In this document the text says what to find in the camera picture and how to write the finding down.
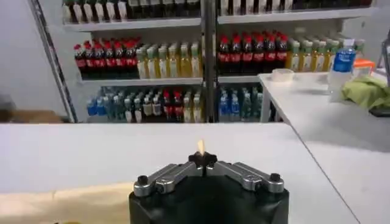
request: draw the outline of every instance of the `red label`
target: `red label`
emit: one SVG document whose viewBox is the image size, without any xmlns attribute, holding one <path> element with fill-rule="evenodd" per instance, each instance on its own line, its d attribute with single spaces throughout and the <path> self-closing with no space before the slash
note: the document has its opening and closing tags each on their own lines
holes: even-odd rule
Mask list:
<svg viewBox="0 0 390 224">
<path fill-rule="evenodd" d="M 276 59 L 280 60 L 280 61 L 284 61 L 286 60 L 287 58 L 287 53 L 286 52 L 278 52 L 276 54 Z"/>
<path fill-rule="evenodd" d="M 241 54 L 230 54 L 231 62 L 239 62 L 241 61 Z"/>
<path fill-rule="evenodd" d="M 263 61 L 264 60 L 264 53 L 253 54 L 253 60 L 254 61 Z"/>
<path fill-rule="evenodd" d="M 135 66 L 136 65 L 136 60 L 134 59 L 134 58 L 128 58 L 128 59 L 126 59 L 126 65 L 127 66 L 130 66 L 130 67 L 132 67 L 132 66 Z"/>
<path fill-rule="evenodd" d="M 243 54 L 243 61 L 252 61 L 253 57 L 253 53 L 245 53 Z"/>
<path fill-rule="evenodd" d="M 266 61 L 274 61 L 276 57 L 275 52 L 266 53 L 265 59 Z"/>
<path fill-rule="evenodd" d="M 105 62 L 107 67 L 114 67 L 116 65 L 116 60 L 114 58 L 107 58 Z"/>
<path fill-rule="evenodd" d="M 218 53 L 218 60 L 219 60 L 220 62 L 229 62 L 229 61 L 230 61 L 230 58 L 229 58 L 229 55 L 228 55 L 228 54 Z"/>
<path fill-rule="evenodd" d="M 84 59 L 76 60 L 76 64 L 79 68 L 84 68 L 87 65 Z"/>
<path fill-rule="evenodd" d="M 87 66 L 88 67 L 91 67 L 91 68 L 94 67 L 92 59 L 87 59 L 86 61 L 87 61 Z"/>
</svg>

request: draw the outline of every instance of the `white wall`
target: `white wall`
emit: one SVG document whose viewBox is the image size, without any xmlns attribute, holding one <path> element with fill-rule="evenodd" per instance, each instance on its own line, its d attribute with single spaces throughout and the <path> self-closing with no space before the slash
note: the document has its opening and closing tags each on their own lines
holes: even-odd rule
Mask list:
<svg viewBox="0 0 390 224">
<path fill-rule="evenodd" d="M 1 2 L 0 29 L 0 94 L 8 94 L 19 109 L 66 116 L 27 0 Z"/>
</svg>

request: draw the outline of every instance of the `green cloth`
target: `green cloth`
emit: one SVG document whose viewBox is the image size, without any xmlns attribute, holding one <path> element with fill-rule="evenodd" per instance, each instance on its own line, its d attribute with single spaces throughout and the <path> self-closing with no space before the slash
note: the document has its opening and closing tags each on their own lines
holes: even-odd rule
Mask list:
<svg viewBox="0 0 390 224">
<path fill-rule="evenodd" d="M 390 87 L 372 76 L 358 77 L 347 82 L 342 89 L 342 96 L 363 108 L 390 108 Z"/>
</svg>

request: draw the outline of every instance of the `shelf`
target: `shelf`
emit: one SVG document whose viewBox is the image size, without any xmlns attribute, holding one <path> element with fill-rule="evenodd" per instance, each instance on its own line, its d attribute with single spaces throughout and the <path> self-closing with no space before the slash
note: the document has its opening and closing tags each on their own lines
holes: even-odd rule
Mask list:
<svg viewBox="0 0 390 224">
<path fill-rule="evenodd" d="M 130 30 L 149 29 L 162 27 L 185 27 L 199 26 L 200 18 L 177 18 L 177 19 L 141 19 L 134 21 L 115 23 L 86 23 L 86 24 L 65 24 L 64 29 L 75 32 L 92 32 L 103 30 Z"/>
<path fill-rule="evenodd" d="M 267 13 L 258 15 L 242 16 L 220 16 L 219 24 L 239 24 L 239 23 L 262 23 L 277 21 L 299 21 L 314 19 L 336 19 L 336 18 L 356 18 L 362 16 L 371 16 L 375 7 L 361 9 L 337 9 L 337 10 L 317 10 L 286 13 Z"/>
<path fill-rule="evenodd" d="M 201 85 L 203 78 L 177 79 L 118 79 L 118 80 L 83 80 L 83 85 L 97 86 L 158 86 L 158 85 Z"/>
<path fill-rule="evenodd" d="M 260 83 L 257 75 L 248 76 L 219 76 L 219 83 Z"/>
</svg>

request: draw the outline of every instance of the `white countertop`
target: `white countertop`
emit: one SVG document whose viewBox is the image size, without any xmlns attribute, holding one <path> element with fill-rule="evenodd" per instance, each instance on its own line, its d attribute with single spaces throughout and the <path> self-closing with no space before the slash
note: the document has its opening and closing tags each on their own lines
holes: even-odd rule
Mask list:
<svg viewBox="0 0 390 224">
<path fill-rule="evenodd" d="M 260 80 L 358 220 L 389 223 L 390 119 L 352 102 L 330 103 L 323 74 L 298 74 L 291 83 Z"/>
<path fill-rule="evenodd" d="M 286 124 L 0 125 L 0 192 L 134 181 L 184 163 L 200 139 L 219 160 L 280 173 L 290 223 L 357 223 Z"/>
</svg>

